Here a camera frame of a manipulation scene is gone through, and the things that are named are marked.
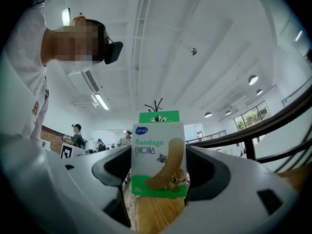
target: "green and white box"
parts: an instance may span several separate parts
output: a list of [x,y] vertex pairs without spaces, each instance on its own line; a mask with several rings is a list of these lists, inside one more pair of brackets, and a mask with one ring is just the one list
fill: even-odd
[[186,156],[182,122],[136,124],[131,153],[132,193],[186,196]]

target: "white ceiling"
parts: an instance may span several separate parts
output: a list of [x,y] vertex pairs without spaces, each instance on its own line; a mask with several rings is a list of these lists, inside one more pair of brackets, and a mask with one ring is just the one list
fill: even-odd
[[[94,65],[111,112],[144,112],[163,98],[165,110],[203,108],[221,117],[239,98],[248,96],[249,105],[257,89],[265,94],[274,85],[276,41],[259,0],[45,0],[49,28],[62,26],[67,7],[72,18],[101,21],[124,43],[118,61]],[[259,80],[249,86],[252,74]]]

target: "cap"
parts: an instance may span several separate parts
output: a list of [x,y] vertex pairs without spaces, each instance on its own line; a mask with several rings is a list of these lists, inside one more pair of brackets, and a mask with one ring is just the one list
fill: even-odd
[[79,131],[81,130],[81,125],[80,124],[76,124],[74,127],[78,127]]

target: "black handrail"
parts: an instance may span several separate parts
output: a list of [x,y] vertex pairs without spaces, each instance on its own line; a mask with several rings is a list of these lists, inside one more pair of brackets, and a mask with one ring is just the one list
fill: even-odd
[[312,86],[310,86],[302,95],[294,100],[287,107],[279,111],[276,115],[239,132],[229,134],[217,139],[205,140],[187,144],[187,146],[198,146],[203,148],[212,148],[218,146],[227,146],[259,137],[270,133],[289,122],[293,121],[312,106]]
[[221,131],[221,132],[218,132],[218,133],[215,133],[215,134],[212,134],[212,135],[207,135],[207,136],[200,137],[200,138],[190,139],[190,140],[187,140],[187,141],[185,141],[185,142],[186,142],[186,143],[189,143],[190,141],[205,139],[205,138],[208,138],[208,137],[210,137],[210,139],[213,139],[213,138],[214,138],[213,136],[214,136],[214,135],[218,135],[218,134],[219,134],[219,137],[217,137],[217,138],[220,138],[221,136],[226,135],[226,131],[223,130],[223,131]]
[[279,154],[274,154],[274,155],[270,155],[270,156],[266,156],[266,157],[262,157],[262,158],[257,158],[256,161],[258,161],[259,163],[267,163],[267,162],[271,162],[271,161],[275,161],[281,158],[286,158],[288,156],[291,155],[295,155],[299,152],[301,152],[302,150],[308,149],[310,146],[312,146],[312,138],[309,138],[307,141],[293,147],[290,148],[287,151],[284,151],[282,153]]

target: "railing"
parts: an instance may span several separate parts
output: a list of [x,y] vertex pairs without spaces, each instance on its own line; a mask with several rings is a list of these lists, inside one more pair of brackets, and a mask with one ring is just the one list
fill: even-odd
[[207,136],[204,136],[204,137],[201,137],[201,138],[195,138],[195,139],[187,140],[186,143],[188,144],[188,143],[205,141],[205,140],[214,139],[214,138],[220,138],[220,137],[225,136],[225,135],[226,135],[226,132],[225,132],[225,130],[223,130],[221,132],[218,132],[218,133],[215,133],[215,134],[212,134],[212,135],[207,135]]
[[285,126],[289,122],[293,121],[294,119],[302,115],[311,107],[312,107],[312,86],[310,86],[302,95],[300,95],[296,100],[294,100],[287,107],[279,111],[276,115],[254,126],[243,129],[233,134],[220,137],[218,139],[205,140],[205,141],[195,142],[195,143],[186,144],[186,145],[198,146],[198,147],[203,147],[203,148],[212,148],[212,147],[227,146],[227,145],[244,142],[247,158],[257,160],[261,163],[266,163],[266,162],[274,161],[274,160],[281,159],[284,157],[292,156],[312,146],[311,139],[283,153],[256,159],[255,152],[254,152],[253,138],[257,138],[261,135],[268,134],[282,126]]

